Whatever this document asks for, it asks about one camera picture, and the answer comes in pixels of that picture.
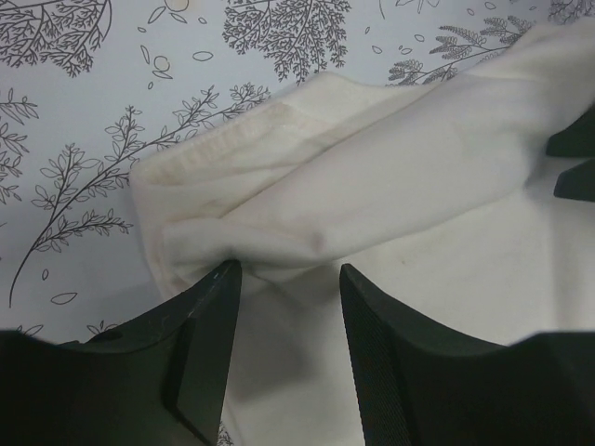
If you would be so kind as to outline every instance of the patterned wallpaper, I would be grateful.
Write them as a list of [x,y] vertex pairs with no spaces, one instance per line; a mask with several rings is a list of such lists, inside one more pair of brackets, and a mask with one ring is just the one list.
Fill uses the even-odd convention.
[[595,0],[0,0],[0,326],[86,341],[159,303],[142,157],[317,72],[443,82],[584,15]]

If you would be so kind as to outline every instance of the botanical print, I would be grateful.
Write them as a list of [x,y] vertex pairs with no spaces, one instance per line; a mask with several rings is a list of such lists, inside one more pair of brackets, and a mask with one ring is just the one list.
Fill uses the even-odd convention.
[[17,327],[17,331],[18,331],[19,333],[23,333],[24,335],[28,335],[28,336],[35,336],[35,335],[37,335],[39,332],[41,332],[43,328],[44,328],[44,325],[43,325],[43,324],[34,325],[33,327],[30,327],[30,328],[27,328],[27,329],[24,329],[24,328],[22,327],[22,325],[19,325],[19,326]]
[[217,446],[233,446],[233,440],[231,439],[227,430],[225,430],[223,423],[219,425],[219,438],[217,441]]
[[[182,101],[182,107],[173,111],[177,122],[169,127],[164,125],[158,136],[143,139],[145,128],[139,122],[142,112],[134,106],[128,106],[124,115],[105,129],[112,140],[112,153],[96,158],[76,144],[68,144],[40,170],[44,177],[52,180],[53,188],[36,185],[37,196],[32,203],[46,211],[48,217],[45,227],[20,262],[10,286],[8,306],[12,306],[22,269],[34,253],[49,250],[61,253],[73,239],[88,233],[109,236],[113,231],[119,231],[128,234],[132,227],[117,216],[113,209],[105,213],[94,209],[78,213],[76,207],[79,203],[98,196],[107,197],[112,191],[126,187],[130,167],[147,149],[167,149],[184,139],[192,138],[200,130],[213,128],[213,121],[216,119],[228,121],[251,110],[269,96],[269,89],[263,86],[256,87],[250,83],[237,85],[230,90],[231,105],[218,110],[219,93],[211,86],[207,90],[201,90],[199,98]],[[65,295],[73,298],[76,296],[75,293],[61,296]]]
[[[166,56],[155,56],[151,58],[151,54],[149,53],[149,49],[145,45],[140,46],[140,51],[142,52],[142,57],[145,60],[147,65],[152,65],[152,75],[158,77],[160,79],[167,79],[172,80],[173,77],[169,74],[169,69],[171,68],[171,64]],[[147,84],[147,89],[152,90],[154,86],[154,82],[150,81]]]
[[71,77],[88,72],[112,25],[112,0],[0,1],[0,61],[10,67],[50,60]]
[[164,0],[164,4],[160,7],[157,7],[151,13],[149,19],[147,20],[147,24],[151,25],[152,23],[158,21],[166,11],[173,20],[179,21],[180,23],[188,23],[188,21],[186,21],[186,19],[184,19],[184,17],[179,13],[188,9],[189,5],[190,0]]
[[95,335],[99,335],[100,333],[103,332],[107,332],[108,330],[111,330],[112,328],[117,327],[118,324],[117,323],[105,323],[105,321],[101,321],[100,323],[97,324],[97,326],[95,325],[88,325],[86,328],[89,332],[91,332],[91,334]]
[[399,81],[397,85],[416,85],[452,79],[458,73],[456,65],[459,62],[468,59],[476,59],[478,62],[493,59],[511,47],[533,26],[532,22],[513,16],[508,19],[485,19],[484,23],[486,28],[478,33],[456,26],[441,26],[440,30],[453,35],[436,37],[440,46],[432,49],[430,54],[442,53],[442,59],[450,61],[427,71],[420,60],[399,61],[389,70],[389,81]]
[[595,16],[595,0],[551,0],[551,21],[558,24],[573,23],[583,16]]
[[274,60],[279,81],[291,73],[298,84],[312,72],[345,65],[347,0],[228,0],[225,42],[238,54],[249,49]]
[[49,301],[54,305],[66,305],[70,304],[77,296],[78,293],[60,293],[53,296]]
[[17,194],[16,184],[9,184],[22,175],[19,169],[20,161],[29,150],[25,147],[26,135],[13,132],[11,126],[15,123],[25,125],[29,119],[39,118],[36,104],[29,102],[26,96],[17,99],[14,89],[10,88],[3,96],[0,91],[0,203],[7,204],[7,200],[21,201]]
[[440,4],[440,0],[397,0],[395,6],[403,7],[409,5],[412,2],[417,2],[417,14],[421,14],[424,4],[428,4],[431,7],[437,7]]

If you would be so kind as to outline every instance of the folded cloth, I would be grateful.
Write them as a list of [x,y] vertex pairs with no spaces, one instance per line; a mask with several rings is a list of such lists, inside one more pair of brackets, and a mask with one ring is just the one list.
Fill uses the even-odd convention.
[[164,298],[244,262],[224,411],[236,442],[364,444],[344,262],[486,340],[595,327],[595,206],[553,199],[555,172],[540,167],[548,138],[594,101],[595,20],[538,25],[439,85],[320,74],[139,163]]

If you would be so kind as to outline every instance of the cream fabric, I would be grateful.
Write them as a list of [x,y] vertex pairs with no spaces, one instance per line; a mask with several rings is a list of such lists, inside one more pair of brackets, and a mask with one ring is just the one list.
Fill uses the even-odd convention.
[[551,197],[549,136],[595,101],[595,20],[537,26],[440,85],[320,74],[132,172],[164,298],[244,262],[226,398],[243,446],[364,444],[338,297],[351,262],[499,343],[595,327],[595,205]]

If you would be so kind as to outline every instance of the black plastic part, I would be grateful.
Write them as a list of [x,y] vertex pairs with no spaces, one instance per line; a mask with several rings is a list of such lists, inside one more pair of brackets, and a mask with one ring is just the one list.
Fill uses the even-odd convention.
[[595,157],[595,107],[549,139],[546,155],[563,158]]
[[595,203],[595,160],[563,172],[558,177],[554,195],[569,200]]
[[340,279],[367,446],[595,444],[595,333],[501,347]]
[[[565,158],[595,158],[595,107],[578,121],[549,139],[546,154]],[[595,202],[595,162],[586,162],[563,172],[554,196]]]
[[0,444],[214,446],[241,267],[86,344],[0,332]]

